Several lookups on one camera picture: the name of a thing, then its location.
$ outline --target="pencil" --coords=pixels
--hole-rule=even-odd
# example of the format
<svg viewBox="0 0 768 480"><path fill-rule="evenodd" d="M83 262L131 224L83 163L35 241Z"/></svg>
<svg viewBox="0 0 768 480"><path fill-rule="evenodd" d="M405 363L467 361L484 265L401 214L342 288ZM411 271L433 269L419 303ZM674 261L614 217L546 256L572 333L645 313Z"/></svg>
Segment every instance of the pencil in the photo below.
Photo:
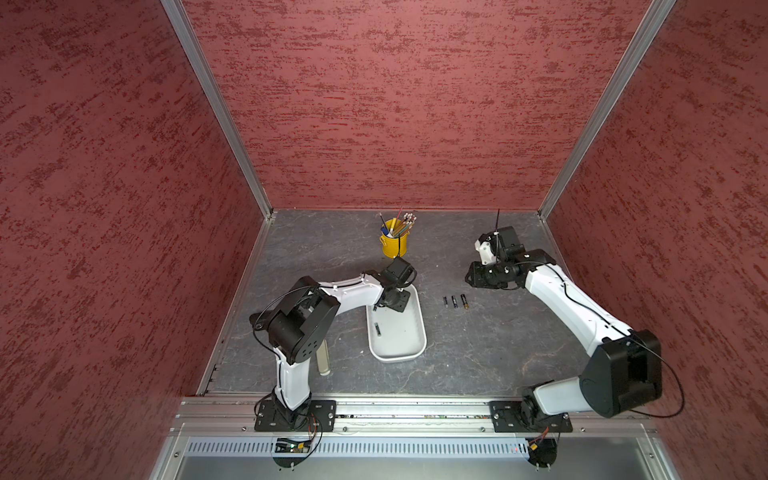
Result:
<svg viewBox="0 0 768 480"><path fill-rule="evenodd" d="M402 212L402 207L400 207L400 210L397 210L397 217L395 217L395 221L392 222L392 229L389 231L390 235L392 235L392 232L395 231L395 225L397 224L397 219L400 218L400 212Z"/></svg>

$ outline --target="white tray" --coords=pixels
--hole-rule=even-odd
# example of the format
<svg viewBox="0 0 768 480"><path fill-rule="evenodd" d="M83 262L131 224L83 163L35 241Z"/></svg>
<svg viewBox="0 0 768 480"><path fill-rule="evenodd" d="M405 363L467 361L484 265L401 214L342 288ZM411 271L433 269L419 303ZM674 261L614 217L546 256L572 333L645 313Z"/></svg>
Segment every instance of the white tray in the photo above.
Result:
<svg viewBox="0 0 768 480"><path fill-rule="evenodd" d="M366 307L368 347L373 356L384 363L413 360L427 348L419 294L413 285L404 290L411 293L411 298L402 313L386 307L377 308L374 312L372 306ZM381 336L376 332L376 323L379 324Z"/></svg>

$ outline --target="black mounting plate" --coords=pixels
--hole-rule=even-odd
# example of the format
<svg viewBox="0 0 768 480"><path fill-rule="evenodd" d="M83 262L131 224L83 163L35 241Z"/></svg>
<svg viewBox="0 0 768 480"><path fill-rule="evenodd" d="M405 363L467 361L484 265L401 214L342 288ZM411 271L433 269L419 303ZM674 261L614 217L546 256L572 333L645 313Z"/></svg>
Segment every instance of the black mounting plate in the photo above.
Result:
<svg viewBox="0 0 768 480"><path fill-rule="evenodd" d="M550 433L571 433L574 431L567 413L544 417L534 425L526 426L520 416L522 402L488 402L491 409L493 430L496 433L537 432L549 427Z"/></svg>
<svg viewBox="0 0 768 480"><path fill-rule="evenodd" d="M315 415L318 422L321 422L323 433L333 431L333 425L336 423L336 400L312 400L310 409L307 412ZM306 431L306 422L301 422L301 429ZM275 408L273 399L263 400L259 404L259 411L256 415L256 423L253 425L256 432L295 432L291 429L283 416Z"/></svg>

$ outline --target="red textured wall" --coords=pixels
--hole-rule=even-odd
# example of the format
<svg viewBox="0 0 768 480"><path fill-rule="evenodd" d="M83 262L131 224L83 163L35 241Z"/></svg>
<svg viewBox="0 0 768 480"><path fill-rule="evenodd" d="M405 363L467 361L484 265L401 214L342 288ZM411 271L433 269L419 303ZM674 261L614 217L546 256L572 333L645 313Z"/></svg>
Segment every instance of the red textured wall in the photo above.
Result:
<svg viewBox="0 0 768 480"><path fill-rule="evenodd" d="M659 425L691 480L768 472L767 52L765 1L677 0L550 217L576 280L680 373Z"/></svg>
<svg viewBox="0 0 768 480"><path fill-rule="evenodd" d="M648 0L188 0L275 207L536 210Z"/></svg>
<svg viewBox="0 0 768 480"><path fill-rule="evenodd" d="M3 2L0 63L0 477L145 478L259 211L160 2Z"/></svg>

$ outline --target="metal vent grille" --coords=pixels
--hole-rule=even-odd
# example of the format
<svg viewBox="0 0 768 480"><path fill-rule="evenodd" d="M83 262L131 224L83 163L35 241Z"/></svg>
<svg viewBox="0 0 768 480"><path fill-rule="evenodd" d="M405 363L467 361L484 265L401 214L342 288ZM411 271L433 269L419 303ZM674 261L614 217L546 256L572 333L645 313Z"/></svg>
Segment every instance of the metal vent grille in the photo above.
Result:
<svg viewBox="0 0 768 480"><path fill-rule="evenodd" d="M193 437L187 444L187 456L196 457L269 457L302 456L273 454L275 438ZM400 457L400 458L528 458L524 439L414 439L414 438L343 438L325 437L313 453L327 458Z"/></svg>

